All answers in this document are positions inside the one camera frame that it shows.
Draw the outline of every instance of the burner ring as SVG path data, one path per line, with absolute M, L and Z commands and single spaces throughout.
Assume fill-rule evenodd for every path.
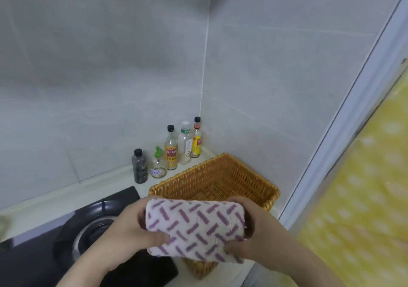
M 115 221 L 115 219 L 116 219 L 116 216 L 104 216 L 104 217 L 97 218 L 97 219 L 91 221 L 89 224 L 87 224 L 87 225 L 80 231 L 80 233 L 78 233 L 78 235 L 76 236 L 76 238 L 75 238 L 75 240 L 74 240 L 74 243 L 72 244 L 72 258 L 74 259 L 75 262 L 76 262 L 76 261 L 79 259 L 79 257 L 82 255 L 82 253 L 81 253 L 81 251 L 80 251 L 80 249 L 79 249 L 79 242 L 80 242 L 82 236 L 84 235 L 84 233 L 85 233 L 89 228 L 91 228 L 91 227 L 94 227 L 94 226 L 97 226 L 97 227 L 98 227 L 98 226 L 100 226 L 101 223 L 102 223 L 104 220 L 108 220 L 108 221 L 110 222 L 110 224 L 112 224 L 112 223 Z

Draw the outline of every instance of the tiled wall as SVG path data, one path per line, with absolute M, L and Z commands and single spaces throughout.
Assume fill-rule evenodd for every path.
M 282 208 L 398 0 L 211 0 L 204 142 Z
M 0 208 L 198 115 L 208 0 L 0 0 Z

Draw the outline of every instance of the clear glass jar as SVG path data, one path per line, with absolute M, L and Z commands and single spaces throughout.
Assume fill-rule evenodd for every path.
M 163 157 L 163 150 L 157 146 L 156 153 L 154 154 L 152 167 L 150 169 L 150 175 L 154 178 L 162 178 L 167 174 L 167 163 Z

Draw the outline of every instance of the glass bottle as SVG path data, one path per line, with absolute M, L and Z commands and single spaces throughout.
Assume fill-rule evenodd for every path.
M 147 159 L 140 148 L 135 149 L 135 155 L 132 157 L 132 165 L 135 182 L 138 184 L 145 183 L 148 177 Z
M 191 149 L 191 157 L 198 158 L 201 153 L 201 136 L 200 131 L 200 117 L 194 117 L 194 131 L 193 131 L 193 148 Z
M 166 167 L 166 161 L 163 159 L 163 150 L 157 146 L 153 158 L 152 168 L 150 169 L 150 175 L 154 178 L 162 178 L 167 174 Z
M 181 123 L 181 133 L 178 137 L 178 162 L 187 164 L 191 162 L 191 148 L 193 147 L 193 136 L 190 133 L 190 122 Z
M 177 168 L 177 137 L 174 135 L 173 125 L 168 125 L 167 131 L 169 132 L 169 135 L 164 141 L 167 170 L 174 170 Z

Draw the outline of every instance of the stove burner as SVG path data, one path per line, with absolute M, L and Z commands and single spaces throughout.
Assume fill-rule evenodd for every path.
M 77 261 L 79 257 L 109 228 L 116 216 L 105 216 L 95 219 L 87 224 L 78 233 L 72 245 L 72 258 Z

